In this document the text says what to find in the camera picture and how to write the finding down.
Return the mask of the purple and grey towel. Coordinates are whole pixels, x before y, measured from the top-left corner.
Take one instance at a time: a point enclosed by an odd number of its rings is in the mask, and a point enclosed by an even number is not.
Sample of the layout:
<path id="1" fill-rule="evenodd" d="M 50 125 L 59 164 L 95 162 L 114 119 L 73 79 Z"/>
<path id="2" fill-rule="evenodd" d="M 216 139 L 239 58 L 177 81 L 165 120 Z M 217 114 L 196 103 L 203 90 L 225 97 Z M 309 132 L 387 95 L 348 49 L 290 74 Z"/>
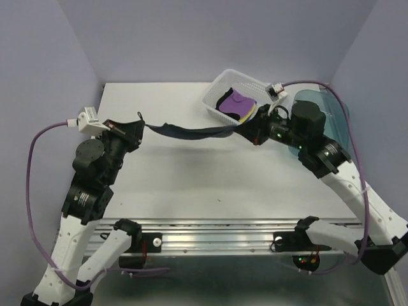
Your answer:
<path id="1" fill-rule="evenodd" d="M 217 100 L 215 109 L 228 117 L 238 121 L 242 112 L 257 103 L 254 99 L 240 94 L 232 87 Z"/>

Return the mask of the yellow and grey towel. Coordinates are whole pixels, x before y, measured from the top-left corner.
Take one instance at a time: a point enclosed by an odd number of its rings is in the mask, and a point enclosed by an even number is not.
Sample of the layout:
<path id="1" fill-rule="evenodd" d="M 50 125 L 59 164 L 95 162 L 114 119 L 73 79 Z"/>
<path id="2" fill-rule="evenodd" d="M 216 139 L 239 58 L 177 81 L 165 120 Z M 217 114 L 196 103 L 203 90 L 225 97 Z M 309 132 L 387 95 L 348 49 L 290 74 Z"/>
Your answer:
<path id="1" fill-rule="evenodd" d="M 239 123 L 244 123 L 250 120 L 251 117 L 256 113 L 256 111 L 257 111 L 257 103 L 253 103 L 250 108 L 245 109 L 244 112 L 241 113 L 240 118 L 238 120 Z"/>

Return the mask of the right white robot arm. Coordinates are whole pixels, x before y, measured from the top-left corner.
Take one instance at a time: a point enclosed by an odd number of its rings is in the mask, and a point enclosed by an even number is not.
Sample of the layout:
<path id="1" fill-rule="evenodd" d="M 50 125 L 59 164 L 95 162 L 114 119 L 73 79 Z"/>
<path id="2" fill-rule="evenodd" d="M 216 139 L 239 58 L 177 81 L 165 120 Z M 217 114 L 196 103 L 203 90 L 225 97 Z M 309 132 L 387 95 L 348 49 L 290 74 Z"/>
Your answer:
<path id="1" fill-rule="evenodd" d="M 294 264 L 317 273 L 319 252 L 336 250 L 357 258 L 377 275 L 388 273 L 407 254 L 407 220 L 394 213 L 365 182 L 349 153 L 324 135 L 325 114 L 311 101 L 298 100 L 287 113 L 280 106 L 262 106 L 235 131 L 254 145 L 268 139 L 298 150 L 298 160 L 328 186 L 363 223 L 358 230 L 326 222 L 318 217 L 300 219 L 292 231 L 276 231 L 272 252 L 313 252 Z"/>

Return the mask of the blue and grey towel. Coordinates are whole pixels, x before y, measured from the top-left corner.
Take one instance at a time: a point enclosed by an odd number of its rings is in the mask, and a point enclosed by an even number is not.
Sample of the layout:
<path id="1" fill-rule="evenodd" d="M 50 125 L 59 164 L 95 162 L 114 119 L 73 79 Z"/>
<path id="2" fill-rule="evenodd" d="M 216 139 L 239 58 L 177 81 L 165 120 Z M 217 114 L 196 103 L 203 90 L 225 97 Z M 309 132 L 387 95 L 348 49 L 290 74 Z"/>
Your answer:
<path id="1" fill-rule="evenodd" d="M 255 113 L 252 113 L 248 118 L 246 118 L 245 121 L 243 121 L 243 123 L 249 122 L 250 120 L 252 120 L 252 118 L 255 116 Z"/>

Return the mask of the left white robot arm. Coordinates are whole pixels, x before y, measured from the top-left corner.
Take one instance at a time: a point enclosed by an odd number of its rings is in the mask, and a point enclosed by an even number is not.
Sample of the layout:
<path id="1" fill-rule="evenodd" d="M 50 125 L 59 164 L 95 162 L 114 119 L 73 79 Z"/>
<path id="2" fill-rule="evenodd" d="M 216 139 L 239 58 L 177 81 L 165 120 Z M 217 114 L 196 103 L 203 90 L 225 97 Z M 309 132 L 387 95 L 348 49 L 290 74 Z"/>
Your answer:
<path id="1" fill-rule="evenodd" d="M 142 243 L 142 227 L 120 219 L 103 245 L 84 261 L 89 240 L 113 197 L 111 186 L 127 153 L 142 142 L 145 123 L 106 120 L 93 137 L 82 142 L 73 160 L 75 174 L 62 206 L 57 240 L 46 254 L 47 269 L 22 305 L 90 305 L 100 280 L 125 251 Z"/>

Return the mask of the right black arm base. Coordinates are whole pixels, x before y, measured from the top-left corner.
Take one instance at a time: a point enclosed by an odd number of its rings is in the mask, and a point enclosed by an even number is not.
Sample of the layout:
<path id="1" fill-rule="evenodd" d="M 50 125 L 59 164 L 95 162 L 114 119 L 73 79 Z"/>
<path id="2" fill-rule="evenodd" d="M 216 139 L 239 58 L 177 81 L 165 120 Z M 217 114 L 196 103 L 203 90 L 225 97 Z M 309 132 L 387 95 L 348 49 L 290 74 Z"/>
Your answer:
<path id="1" fill-rule="evenodd" d="M 310 239 L 295 231 L 275 231 L 270 250 L 274 253 L 290 253 L 294 266 L 301 272 L 315 273 L 320 266 L 320 253 L 330 251 L 327 245 L 313 244 Z"/>

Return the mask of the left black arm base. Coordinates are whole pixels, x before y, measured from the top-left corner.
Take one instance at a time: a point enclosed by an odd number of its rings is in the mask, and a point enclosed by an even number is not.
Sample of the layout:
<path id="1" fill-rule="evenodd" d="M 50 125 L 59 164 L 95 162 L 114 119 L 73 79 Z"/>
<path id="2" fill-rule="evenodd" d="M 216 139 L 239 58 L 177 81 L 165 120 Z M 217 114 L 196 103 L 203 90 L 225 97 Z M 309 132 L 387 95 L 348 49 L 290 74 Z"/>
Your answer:
<path id="1" fill-rule="evenodd" d="M 119 257 L 119 267 L 142 269 L 147 265 L 148 256 L 161 253 L 163 234 L 160 232 L 142 232 L 132 238 L 131 247 Z"/>

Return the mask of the dark grey towel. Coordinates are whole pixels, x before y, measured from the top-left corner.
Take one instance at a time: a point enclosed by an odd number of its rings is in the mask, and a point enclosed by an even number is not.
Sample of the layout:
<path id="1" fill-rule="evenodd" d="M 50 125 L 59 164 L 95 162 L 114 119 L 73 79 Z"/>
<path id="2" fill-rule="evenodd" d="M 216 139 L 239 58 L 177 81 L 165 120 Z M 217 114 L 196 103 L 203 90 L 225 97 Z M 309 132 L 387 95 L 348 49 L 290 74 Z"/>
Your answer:
<path id="1" fill-rule="evenodd" d="M 168 138 L 179 140 L 204 140 L 207 138 L 227 138 L 235 132 L 237 125 L 205 127 L 200 129 L 187 129 L 174 124 L 164 123 L 162 126 L 147 124 L 141 112 L 137 112 L 139 118 L 144 121 L 145 127 L 151 131 Z"/>

